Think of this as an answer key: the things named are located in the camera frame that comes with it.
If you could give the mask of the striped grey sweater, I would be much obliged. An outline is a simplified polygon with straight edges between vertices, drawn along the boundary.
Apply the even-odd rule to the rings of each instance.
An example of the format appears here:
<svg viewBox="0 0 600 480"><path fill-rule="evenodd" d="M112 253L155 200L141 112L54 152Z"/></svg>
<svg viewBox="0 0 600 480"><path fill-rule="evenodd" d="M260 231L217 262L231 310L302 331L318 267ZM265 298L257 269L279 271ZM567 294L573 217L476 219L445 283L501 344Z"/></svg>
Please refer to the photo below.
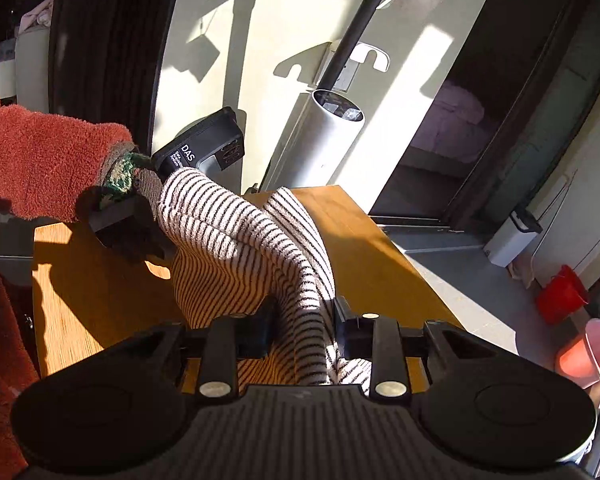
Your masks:
<svg viewBox="0 0 600 480"><path fill-rule="evenodd" d="M335 330L336 287L317 226L291 190L254 206L194 168L175 171L157 203L160 228L175 245L176 302L193 328L277 304L277 337L264 360L238 365L238 384L359 385L370 362L346 360Z"/></svg>

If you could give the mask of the red fuzzy left sleeve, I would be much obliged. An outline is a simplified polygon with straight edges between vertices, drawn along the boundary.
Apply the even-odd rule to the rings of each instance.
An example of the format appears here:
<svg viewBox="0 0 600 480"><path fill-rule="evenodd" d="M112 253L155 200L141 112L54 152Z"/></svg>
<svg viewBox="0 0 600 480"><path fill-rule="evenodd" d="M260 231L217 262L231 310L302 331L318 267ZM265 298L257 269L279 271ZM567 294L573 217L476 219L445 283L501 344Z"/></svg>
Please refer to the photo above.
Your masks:
<svg viewBox="0 0 600 480"><path fill-rule="evenodd" d="M0 102L0 212L24 220L85 217L112 165L134 148L122 125ZM18 394L37 379L0 275L0 479L14 478L27 466L12 435L10 412Z"/></svg>

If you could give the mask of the white trash bin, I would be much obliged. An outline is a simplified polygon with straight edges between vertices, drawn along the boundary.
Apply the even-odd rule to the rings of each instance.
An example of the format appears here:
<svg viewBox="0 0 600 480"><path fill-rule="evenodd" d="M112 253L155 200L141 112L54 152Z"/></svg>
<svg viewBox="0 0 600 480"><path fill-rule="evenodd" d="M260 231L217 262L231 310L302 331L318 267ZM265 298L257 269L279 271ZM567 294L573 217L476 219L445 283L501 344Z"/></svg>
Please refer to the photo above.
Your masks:
<svg viewBox="0 0 600 480"><path fill-rule="evenodd" d="M506 268L542 231L533 214L517 207L486 243L483 251L494 266Z"/></svg>

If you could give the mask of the red bucket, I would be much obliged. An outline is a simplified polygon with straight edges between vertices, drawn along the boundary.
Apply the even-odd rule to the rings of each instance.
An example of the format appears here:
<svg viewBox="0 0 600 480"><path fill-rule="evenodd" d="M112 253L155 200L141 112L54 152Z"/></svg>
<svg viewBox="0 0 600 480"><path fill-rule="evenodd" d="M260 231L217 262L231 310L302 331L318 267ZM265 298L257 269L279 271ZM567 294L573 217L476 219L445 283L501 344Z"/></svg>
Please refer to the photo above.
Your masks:
<svg viewBox="0 0 600 480"><path fill-rule="evenodd" d="M578 274L563 264L535 298L543 321L556 325L588 304L588 290Z"/></svg>

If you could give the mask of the pink bucket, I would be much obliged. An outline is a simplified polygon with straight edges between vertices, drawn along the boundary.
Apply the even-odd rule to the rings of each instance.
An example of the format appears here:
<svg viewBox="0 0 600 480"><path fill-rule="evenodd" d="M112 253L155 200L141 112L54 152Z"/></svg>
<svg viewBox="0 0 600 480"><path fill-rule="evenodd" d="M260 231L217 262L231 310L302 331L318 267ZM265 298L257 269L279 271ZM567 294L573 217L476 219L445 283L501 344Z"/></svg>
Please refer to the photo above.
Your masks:
<svg viewBox="0 0 600 480"><path fill-rule="evenodd" d="M582 389L600 382L600 319L591 318L584 332L559 350L555 372Z"/></svg>

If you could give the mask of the bed with pink bedding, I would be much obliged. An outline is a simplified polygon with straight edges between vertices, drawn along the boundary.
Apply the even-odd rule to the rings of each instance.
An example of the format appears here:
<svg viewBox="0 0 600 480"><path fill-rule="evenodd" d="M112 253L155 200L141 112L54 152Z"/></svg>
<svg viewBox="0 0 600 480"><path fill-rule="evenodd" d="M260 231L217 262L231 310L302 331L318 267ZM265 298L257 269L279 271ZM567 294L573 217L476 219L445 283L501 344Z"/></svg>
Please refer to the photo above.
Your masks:
<svg viewBox="0 0 600 480"><path fill-rule="evenodd" d="M473 93L446 80L399 165L464 179L497 128Z"/></svg>

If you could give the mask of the black pole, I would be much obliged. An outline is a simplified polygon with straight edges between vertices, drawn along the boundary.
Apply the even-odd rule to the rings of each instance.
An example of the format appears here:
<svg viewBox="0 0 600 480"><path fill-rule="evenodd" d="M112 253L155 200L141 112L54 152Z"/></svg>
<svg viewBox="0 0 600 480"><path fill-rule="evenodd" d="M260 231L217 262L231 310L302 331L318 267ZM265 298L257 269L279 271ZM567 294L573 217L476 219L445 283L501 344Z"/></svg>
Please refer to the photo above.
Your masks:
<svg viewBox="0 0 600 480"><path fill-rule="evenodd" d="M354 48L361 39L364 30L370 24L370 20L374 16L377 7L382 0L362 0L354 17L350 21L347 30L344 32L339 46L337 47L334 56L326 66L326 70L321 76L317 84L317 88L321 90L332 90L335 87L336 81L340 76L344 66L346 66Z"/></svg>

